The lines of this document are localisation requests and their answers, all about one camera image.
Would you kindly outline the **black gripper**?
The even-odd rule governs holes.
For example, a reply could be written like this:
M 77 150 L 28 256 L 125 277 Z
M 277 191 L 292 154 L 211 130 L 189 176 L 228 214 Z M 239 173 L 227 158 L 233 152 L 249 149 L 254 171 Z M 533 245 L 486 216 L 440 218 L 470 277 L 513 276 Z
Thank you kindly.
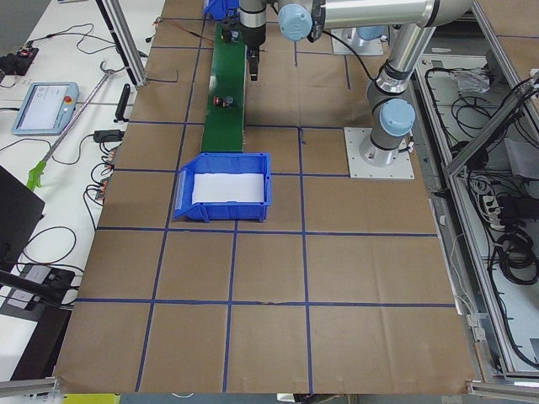
M 257 81 L 259 77 L 259 53 L 260 45 L 247 45 L 248 71 L 251 81 Z

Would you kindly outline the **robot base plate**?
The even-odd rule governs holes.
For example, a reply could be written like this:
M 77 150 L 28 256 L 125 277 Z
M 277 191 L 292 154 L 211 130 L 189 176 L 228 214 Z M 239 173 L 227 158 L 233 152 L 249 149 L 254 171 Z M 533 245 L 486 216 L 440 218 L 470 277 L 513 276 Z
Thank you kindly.
M 362 39 L 357 33 L 357 28 L 331 29 L 330 33 L 337 37 L 337 39 L 332 38 L 334 54 L 351 55 L 352 51 L 350 48 L 359 52 Z
M 413 180 L 414 170 L 405 140 L 395 151 L 378 151 L 371 144 L 371 128 L 344 127 L 345 145 L 352 179 Z

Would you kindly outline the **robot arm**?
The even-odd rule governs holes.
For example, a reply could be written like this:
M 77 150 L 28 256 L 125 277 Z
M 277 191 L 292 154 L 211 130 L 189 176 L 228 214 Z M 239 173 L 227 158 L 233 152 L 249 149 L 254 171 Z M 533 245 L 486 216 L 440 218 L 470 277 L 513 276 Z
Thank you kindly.
M 316 42 L 332 29 L 372 28 L 398 24 L 391 52 L 368 88 L 382 96 L 399 96 L 435 29 L 460 18 L 469 1 L 275 1 L 281 34 L 292 42 Z M 279 72 L 266 84 L 248 89 L 247 121 L 255 125 L 337 127 L 367 116 L 365 98 L 359 113 L 353 102 L 339 102 L 335 91 L 292 85 L 293 74 Z
M 343 30 L 342 39 L 360 56 L 381 56 L 386 31 L 383 25 L 349 28 Z

